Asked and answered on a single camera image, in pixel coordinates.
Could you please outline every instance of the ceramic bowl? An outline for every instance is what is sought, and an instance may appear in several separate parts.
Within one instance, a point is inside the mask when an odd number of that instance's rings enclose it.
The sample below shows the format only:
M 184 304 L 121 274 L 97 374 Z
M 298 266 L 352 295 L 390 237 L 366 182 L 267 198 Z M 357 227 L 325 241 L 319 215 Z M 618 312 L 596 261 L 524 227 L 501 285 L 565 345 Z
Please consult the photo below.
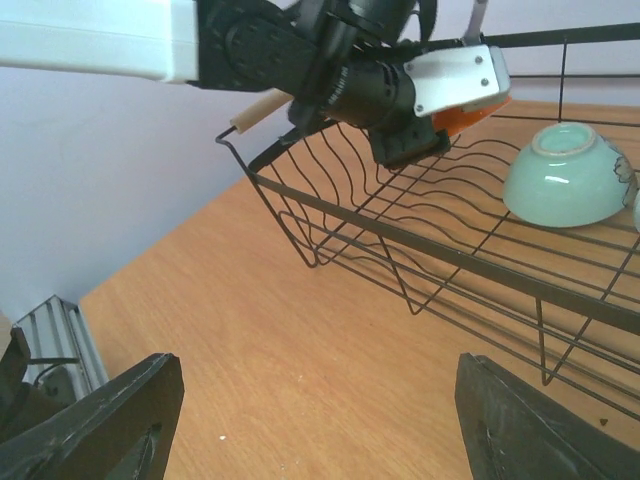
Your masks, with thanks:
M 640 232 L 640 195 L 636 195 L 636 205 L 633 207 L 633 223 L 636 224 L 636 230 Z
M 577 227 L 631 206 L 637 190 L 633 168 L 619 148 L 589 125 L 559 123 L 521 150 L 503 199 L 526 222 Z

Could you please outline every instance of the aluminum profile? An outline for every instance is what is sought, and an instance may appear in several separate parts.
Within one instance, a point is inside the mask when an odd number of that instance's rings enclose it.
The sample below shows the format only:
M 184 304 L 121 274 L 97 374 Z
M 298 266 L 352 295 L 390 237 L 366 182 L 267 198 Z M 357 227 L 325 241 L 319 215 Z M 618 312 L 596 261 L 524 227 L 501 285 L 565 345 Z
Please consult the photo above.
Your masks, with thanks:
M 69 373 L 76 400 L 109 381 L 100 354 L 80 307 L 51 297 L 16 322 L 22 328 L 31 358 L 77 358 L 79 363 L 63 365 Z M 47 365 L 30 365 L 24 381 L 33 383 Z

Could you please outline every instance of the wire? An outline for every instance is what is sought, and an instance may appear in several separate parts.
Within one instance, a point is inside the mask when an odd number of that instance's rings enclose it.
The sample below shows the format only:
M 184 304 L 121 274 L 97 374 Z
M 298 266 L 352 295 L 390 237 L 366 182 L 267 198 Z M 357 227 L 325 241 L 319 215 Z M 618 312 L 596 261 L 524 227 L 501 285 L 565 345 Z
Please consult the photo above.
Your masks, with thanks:
M 64 365 L 64 363 L 54 363 L 53 365 L 49 365 L 47 368 L 45 368 L 43 371 L 41 371 L 37 376 L 36 379 L 33 381 L 33 386 L 38 388 L 38 386 L 40 385 L 40 379 L 42 377 L 44 377 L 47 373 L 49 373 L 51 370 L 61 367 L 62 365 Z
M 70 365 L 70 364 L 80 363 L 80 359 L 78 359 L 78 358 L 65 358 L 65 357 L 59 357 L 59 358 L 34 358 L 34 359 L 29 360 L 28 363 L 30 365 L 46 365 L 48 363 L 51 364 L 48 367 L 46 367 L 44 370 L 42 370 L 38 375 L 36 375 L 36 378 L 33 381 L 33 386 L 38 388 L 38 386 L 40 385 L 40 380 L 47 373 L 49 373 L 52 370 L 54 370 L 54 369 L 56 369 L 58 367 L 61 367 L 63 365 Z
M 51 357 L 51 358 L 32 358 L 27 362 L 29 365 L 51 365 L 53 363 L 80 363 L 80 359 L 75 357 Z

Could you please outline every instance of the orange component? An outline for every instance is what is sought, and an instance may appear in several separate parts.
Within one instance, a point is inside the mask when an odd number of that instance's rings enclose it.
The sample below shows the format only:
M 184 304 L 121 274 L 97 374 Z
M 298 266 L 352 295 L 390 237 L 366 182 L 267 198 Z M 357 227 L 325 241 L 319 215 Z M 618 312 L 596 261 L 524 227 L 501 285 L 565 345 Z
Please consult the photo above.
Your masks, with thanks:
M 502 103 L 491 105 L 490 107 L 476 110 L 475 112 L 463 112 L 461 107 L 450 108 L 449 110 L 443 110 L 442 112 L 435 113 L 433 115 L 433 126 L 436 132 L 440 130 L 447 130 L 450 137 L 458 135 L 463 130 L 472 127 L 478 122 L 481 122 L 487 117 L 490 117 L 502 107 L 507 105 L 511 101 L 511 97 Z

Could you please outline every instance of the dish rack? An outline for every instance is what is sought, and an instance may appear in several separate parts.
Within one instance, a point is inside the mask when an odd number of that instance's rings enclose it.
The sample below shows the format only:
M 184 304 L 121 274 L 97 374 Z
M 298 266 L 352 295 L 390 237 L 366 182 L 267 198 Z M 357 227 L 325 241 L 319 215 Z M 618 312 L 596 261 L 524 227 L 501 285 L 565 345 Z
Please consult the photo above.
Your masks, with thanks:
M 637 23 L 485 37 L 503 49 L 562 46 L 558 74 L 513 76 L 556 79 L 558 102 L 514 101 L 453 138 L 445 155 L 401 171 L 377 166 L 366 133 L 345 124 L 293 145 L 277 141 L 249 163 L 229 140 L 235 128 L 217 142 L 307 266 L 339 265 L 413 314 L 428 312 L 539 370 L 543 386 L 564 382 L 640 421 L 640 236 L 631 212 L 547 229 L 519 220 L 501 199 L 518 151 L 553 122 L 586 122 L 623 150 L 632 146 L 640 109 L 612 113 L 564 96 L 573 78 L 640 74 L 572 75 L 566 65 L 576 44 L 639 39 Z M 636 172 L 639 157 L 630 158 Z

